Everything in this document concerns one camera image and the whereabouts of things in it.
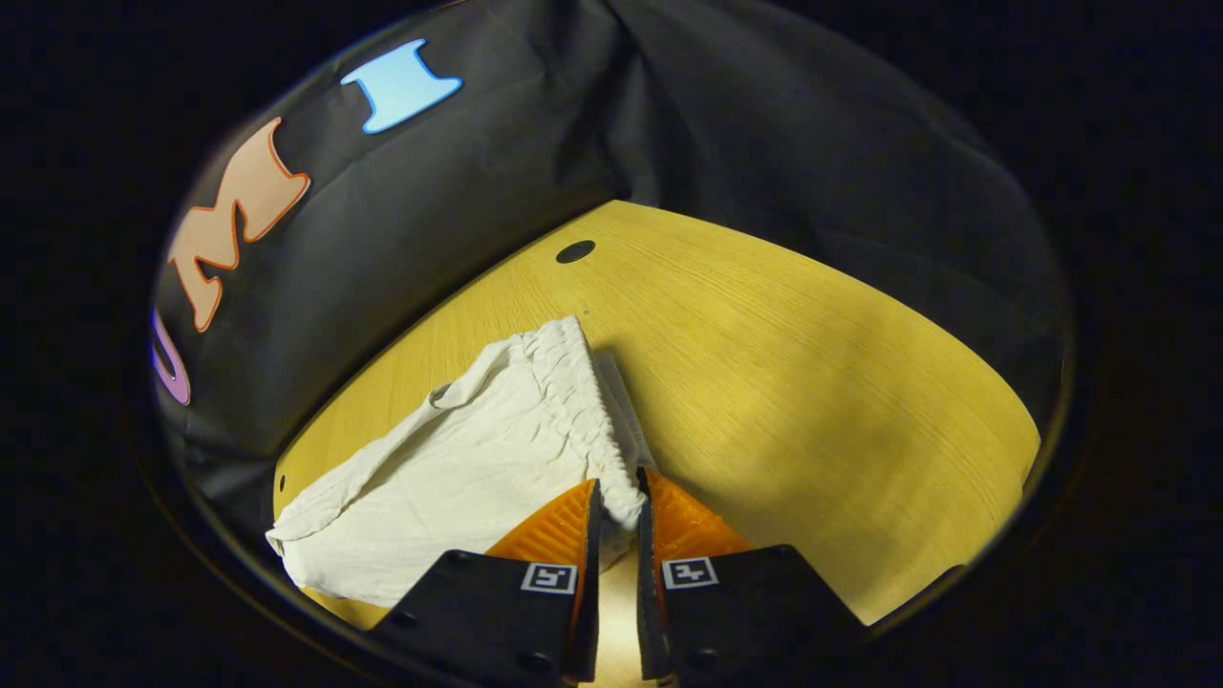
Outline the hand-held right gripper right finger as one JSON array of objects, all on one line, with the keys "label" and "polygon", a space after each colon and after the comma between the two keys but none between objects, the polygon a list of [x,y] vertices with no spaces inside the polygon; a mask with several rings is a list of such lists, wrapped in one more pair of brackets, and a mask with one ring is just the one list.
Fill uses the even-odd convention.
[{"label": "hand-held right gripper right finger", "polygon": [[868,637],[804,554],[755,546],[642,467],[637,634],[645,679],[829,682]]}]

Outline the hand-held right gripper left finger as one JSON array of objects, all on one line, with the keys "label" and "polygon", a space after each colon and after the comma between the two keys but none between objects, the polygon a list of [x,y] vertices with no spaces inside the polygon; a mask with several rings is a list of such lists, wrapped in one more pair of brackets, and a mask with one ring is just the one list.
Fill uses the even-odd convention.
[{"label": "hand-held right gripper left finger", "polygon": [[599,481],[578,483],[484,554],[450,549],[372,635],[464,684],[589,682],[602,510]]}]

